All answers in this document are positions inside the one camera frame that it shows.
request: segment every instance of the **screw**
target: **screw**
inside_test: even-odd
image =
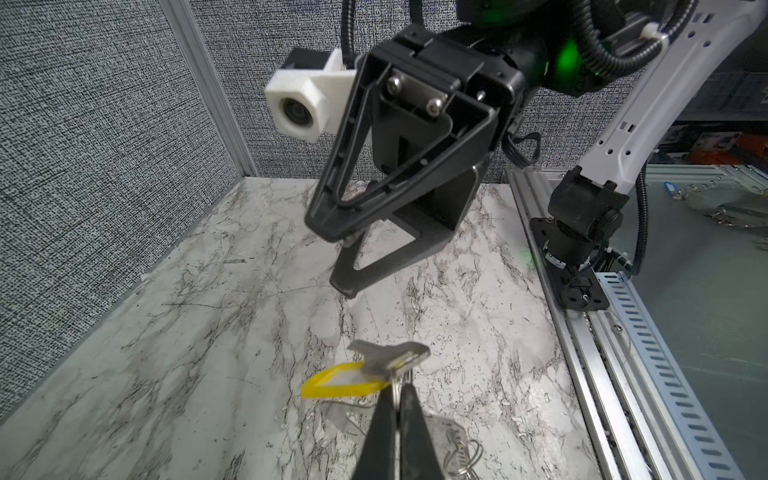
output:
[[[430,98],[427,102],[427,113],[430,117],[438,117],[442,110],[442,100],[439,98]]]
[[[390,95],[397,95],[402,90],[402,77],[400,75],[393,75],[387,78],[386,90]]]

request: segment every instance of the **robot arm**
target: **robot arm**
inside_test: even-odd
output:
[[[551,274],[564,279],[564,298],[592,296],[583,273],[591,271],[590,252],[621,225],[620,210],[651,150],[709,73],[765,16],[766,0],[680,0],[658,12],[663,2],[648,2],[623,17],[613,2],[566,3],[569,13],[558,0],[507,0],[491,10],[483,9],[485,2],[458,0],[459,19],[472,25],[441,34],[411,25],[359,58],[352,82],[337,53],[332,65],[329,58],[317,66],[320,73],[276,73],[266,95],[281,131],[308,140],[338,131],[305,220],[324,240],[343,242],[331,276],[339,291],[354,297],[451,240],[497,146],[519,160],[515,131],[540,86],[578,96],[656,58],[550,202],[554,222],[540,247]],[[658,24],[665,24],[661,32]],[[343,82],[351,88],[329,88]],[[349,98],[336,124],[344,91]],[[347,199],[366,138],[386,177]],[[381,219],[415,240],[358,270],[364,237]],[[565,300],[565,306],[598,308],[591,301]]]

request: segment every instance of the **yellow key tag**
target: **yellow key tag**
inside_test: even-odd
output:
[[[389,382],[371,380],[360,371],[365,362],[342,363],[323,370],[301,387],[305,399],[328,399],[339,396],[368,396],[384,390]]]

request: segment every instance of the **marble countertop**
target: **marble countertop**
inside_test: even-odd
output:
[[[353,339],[412,339],[432,349],[422,405],[483,444],[480,478],[600,478],[509,186],[483,185],[441,253],[346,300],[337,246],[303,224],[314,185],[235,186],[5,420],[0,477],[347,480],[356,443],[301,385]],[[361,261],[396,236],[381,223]]]

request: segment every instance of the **camera lens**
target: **camera lens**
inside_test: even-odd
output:
[[[286,98],[283,101],[283,112],[288,120],[292,121],[301,127],[306,127],[312,124],[312,115],[310,111],[306,109],[300,102],[293,100],[292,98]]]

